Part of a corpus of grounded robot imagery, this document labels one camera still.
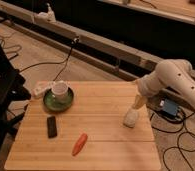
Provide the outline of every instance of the green bowl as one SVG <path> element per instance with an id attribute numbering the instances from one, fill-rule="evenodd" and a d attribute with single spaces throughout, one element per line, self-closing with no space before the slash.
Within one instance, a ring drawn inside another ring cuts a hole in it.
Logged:
<path id="1" fill-rule="evenodd" d="M 55 98 L 51 90 L 48 90 L 43 98 L 44 106 L 51 112 L 63 112 L 67 110 L 74 99 L 74 93 L 71 88 L 68 89 L 68 96 L 63 101 Z"/>

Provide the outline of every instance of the wooden table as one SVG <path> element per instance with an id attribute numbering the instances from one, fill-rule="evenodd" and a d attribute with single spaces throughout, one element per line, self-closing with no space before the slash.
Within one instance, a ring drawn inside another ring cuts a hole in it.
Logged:
<path id="1" fill-rule="evenodd" d="M 122 0 L 109 0 L 115 3 L 122 3 Z M 180 14 L 195 18 L 195 4 L 189 3 L 189 0 L 144 0 L 153 4 L 160 11 L 165 11 L 174 14 Z M 131 0 L 132 5 L 139 5 L 153 8 L 150 4 L 142 2 L 141 0 Z"/>
<path id="2" fill-rule="evenodd" d="M 47 138 L 42 99 L 31 100 L 5 164 L 6 170 L 160 170 L 161 165 L 147 115 L 139 112 L 134 129 L 123 117 L 134 102 L 131 82 L 68 82 L 73 105 L 56 115 L 58 136 Z M 75 157 L 72 148 L 82 133 L 88 141 Z"/>

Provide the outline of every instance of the black stand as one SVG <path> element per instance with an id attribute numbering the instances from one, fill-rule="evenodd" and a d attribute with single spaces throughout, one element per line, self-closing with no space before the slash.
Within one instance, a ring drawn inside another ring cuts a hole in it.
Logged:
<path id="1" fill-rule="evenodd" d="M 6 119 L 6 120 L 0 122 L 0 149 L 1 149 L 1 146 L 4 142 L 4 139 L 7 135 L 7 133 L 9 133 L 13 137 L 15 137 L 15 135 L 17 133 L 17 129 L 14 128 L 13 126 L 16 123 L 20 122 L 23 119 L 23 117 L 24 117 L 24 114 L 20 114 L 9 121 L 7 121 L 7 119 Z"/>

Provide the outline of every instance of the black remote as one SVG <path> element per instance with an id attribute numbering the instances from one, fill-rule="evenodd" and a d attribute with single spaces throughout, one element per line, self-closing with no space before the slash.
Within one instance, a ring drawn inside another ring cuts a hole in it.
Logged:
<path id="1" fill-rule="evenodd" d="M 47 118 L 47 129 L 48 129 L 49 138 L 53 138 L 57 136 L 57 126 L 56 126 L 55 116 L 50 116 Z"/>

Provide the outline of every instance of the black cable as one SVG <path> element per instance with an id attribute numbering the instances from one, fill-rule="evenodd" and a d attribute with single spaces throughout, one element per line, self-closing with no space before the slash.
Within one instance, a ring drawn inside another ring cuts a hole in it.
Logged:
<path id="1" fill-rule="evenodd" d="M 171 124 L 181 124 L 186 118 L 186 114 L 181 112 L 180 109 L 178 110 L 177 116 L 173 118 L 167 117 L 165 112 L 161 113 L 161 112 L 155 111 L 155 113 Z"/>
<path id="2" fill-rule="evenodd" d="M 13 113 L 10 109 L 7 109 L 7 111 L 8 111 L 10 114 L 12 114 L 14 117 L 16 117 L 16 114 Z"/>
<path id="3" fill-rule="evenodd" d="M 4 50 L 10 50 L 10 49 L 14 49 L 14 48 L 17 48 L 15 50 L 10 50 L 10 51 L 5 51 L 5 54 L 8 56 L 8 54 L 13 54 L 11 57 L 8 57 L 9 60 L 12 60 L 14 59 L 15 57 L 18 56 L 18 52 L 22 49 L 22 46 L 21 45 L 13 45 L 13 46 L 8 46 L 8 47 L 5 47 L 6 45 L 6 41 L 5 39 L 10 39 L 16 32 L 13 32 L 11 35 L 9 36 L 1 36 L 0 35 L 0 44 L 1 44 L 1 47 L 4 49 Z"/>
<path id="4" fill-rule="evenodd" d="M 32 11 L 32 15 L 33 15 L 33 22 L 34 22 L 34 19 L 35 19 L 34 8 L 35 8 L 35 1 L 32 0 L 31 11 Z M 35 26 L 34 23 L 32 23 L 31 26 L 29 27 L 29 30 L 32 30 L 34 26 Z"/>
<path id="5" fill-rule="evenodd" d="M 73 49 L 73 46 L 71 47 L 71 49 L 69 51 L 69 54 L 68 54 L 67 59 L 66 59 L 65 66 L 59 71 L 59 73 L 56 75 L 56 77 L 53 79 L 53 81 L 56 81 L 57 78 L 59 77 L 59 75 L 66 69 L 66 67 L 68 65 L 68 61 L 69 61 L 70 55 L 72 53 L 72 49 Z"/>
<path id="6" fill-rule="evenodd" d="M 183 118 L 182 118 L 182 123 L 181 123 L 181 122 L 179 123 L 179 124 L 182 124 L 182 126 L 181 126 L 181 128 L 180 128 L 179 130 L 174 131 L 174 132 L 171 132 L 171 131 L 161 130 L 161 129 L 156 128 L 156 127 L 154 127 L 154 126 L 152 126 L 152 127 L 153 127 L 154 129 L 156 129 L 156 130 L 158 130 L 158 131 L 160 131 L 160 132 L 164 132 L 164 133 L 178 133 L 178 132 L 182 131 L 183 129 L 185 129 L 185 131 L 182 132 L 182 133 L 181 133 L 180 135 L 178 135 L 178 137 L 177 137 L 177 146 L 169 147 L 169 148 L 167 148 L 167 149 L 163 152 L 163 163 L 164 163 L 166 169 L 170 171 L 171 169 L 168 167 L 168 165 L 167 165 L 167 163 L 166 163 L 166 153 L 167 153 L 168 151 L 172 150 L 172 149 L 177 149 L 177 150 L 179 151 L 179 153 L 181 154 L 181 156 L 183 157 L 183 159 L 185 160 L 185 162 L 187 163 L 187 165 L 189 166 L 189 168 L 190 168 L 192 171 L 194 171 L 194 169 L 193 169 L 191 163 L 188 161 L 188 159 L 186 158 L 186 156 L 184 155 L 183 152 L 190 152 L 190 153 L 192 153 L 192 152 L 195 152 L 195 148 L 194 148 L 194 149 L 186 149 L 186 148 L 183 148 L 183 147 L 181 147 L 180 141 L 181 141 L 182 137 L 183 137 L 184 135 L 186 135 L 186 134 L 189 134 L 193 139 L 195 139 L 195 134 L 192 133 L 191 131 L 189 131 L 188 128 L 187 128 L 187 126 L 186 126 L 186 121 L 187 121 L 187 119 L 189 119 L 189 118 L 191 118 L 192 116 L 194 116 L 194 115 L 195 115 L 195 112 L 193 112 L 193 113 L 190 114 L 189 116 L 186 116 L 186 113 L 184 112 L 184 110 L 183 110 L 182 108 L 179 108 L 179 113 L 181 113 L 182 116 L 183 116 Z M 155 113 L 153 113 L 153 114 L 151 115 L 150 120 L 152 120 L 154 116 L 155 116 Z M 169 122 L 169 123 L 172 124 L 172 122 L 170 122 L 170 121 L 168 121 L 167 119 L 165 119 L 164 117 L 162 117 L 162 115 L 158 115 L 158 116 L 161 117 L 162 119 L 166 120 L 167 122 Z"/>
<path id="7" fill-rule="evenodd" d="M 57 76 L 53 79 L 53 80 L 56 80 L 57 77 L 61 74 L 61 72 L 63 72 L 63 71 L 65 70 L 65 68 L 66 68 L 66 66 L 67 66 L 67 63 L 68 63 L 68 60 L 69 60 L 69 58 L 70 58 L 70 55 L 71 55 L 71 53 L 72 53 L 72 50 L 73 50 L 74 46 L 75 46 L 78 42 L 79 42 L 79 39 L 77 39 L 77 40 L 74 39 L 74 40 L 72 41 L 72 43 L 71 43 L 71 48 L 70 48 L 70 50 L 69 50 L 68 56 L 67 56 L 66 59 L 64 59 L 63 61 L 61 61 L 61 62 L 40 62 L 40 63 L 30 65 L 30 66 L 28 66 L 28 67 L 26 67 L 26 68 L 20 70 L 20 73 L 22 73 L 22 72 L 24 72 L 24 71 L 26 71 L 26 70 L 28 70 L 28 69 L 30 69 L 30 68 L 32 68 L 32 67 L 36 67 L 36 66 L 40 66 L 40 65 L 52 65 L 52 64 L 53 64 L 53 65 L 55 65 L 55 64 L 60 65 L 60 64 L 65 63 L 65 66 L 60 70 L 60 72 L 57 74 Z"/>
<path id="8" fill-rule="evenodd" d="M 165 119 L 164 117 L 162 117 L 162 115 L 159 115 L 159 113 L 156 112 L 156 111 L 152 113 L 152 116 L 151 116 L 151 118 L 150 118 L 150 121 L 153 119 L 153 117 L 155 116 L 155 114 L 157 114 L 160 118 L 166 120 L 167 122 L 169 122 L 169 123 L 171 123 L 171 124 L 174 124 L 174 123 L 172 123 L 171 121 L 168 121 L 167 119 Z M 157 127 L 155 127 L 155 126 L 153 126 L 153 125 L 152 125 L 152 128 L 155 129 L 155 130 L 157 130 L 157 131 L 160 131 L 160 132 L 164 132 L 164 133 L 168 133 L 168 134 L 176 134 L 176 133 L 182 131 L 183 128 L 184 128 L 184 124 L 183 124 L 183 123 L 179 123 L 179 124 L 182 124 L 182 125 L 181 125 L 181 127 L 180 127 L 178 130 L 176 130 L 176 131 L 167 131 L 167 130 L 163 130 L 163 129 L 157 128 Z"/>
<path id="9" fill-rule="evenodd" d="M 154 9 L 157 9 L 157 6 L 155 6 L 155 5 L 152 4 L 151 2 L 147 2 L 147 1 L 145 1 L 145 0 L 140 0 L 140 1 L 143 2 L 143 3 L 146 3 L 146 4 L 151 5 Z"/>

